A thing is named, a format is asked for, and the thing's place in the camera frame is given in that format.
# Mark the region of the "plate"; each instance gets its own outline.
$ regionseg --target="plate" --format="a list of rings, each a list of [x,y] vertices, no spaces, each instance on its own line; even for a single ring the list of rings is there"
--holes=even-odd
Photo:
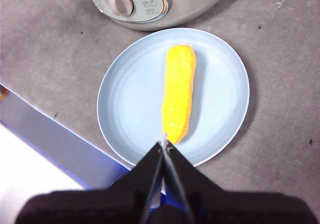
[[[249,104],[249,80],[238,54],[210,33],[188,28],[155,32],[126,48],[101,83],[97,117],[111,149],[135,165],[163,140],[161,106],[166,53],[193,47],[197,66],[188,134],[175,147],[197,166],[217,155],[239,130]]]

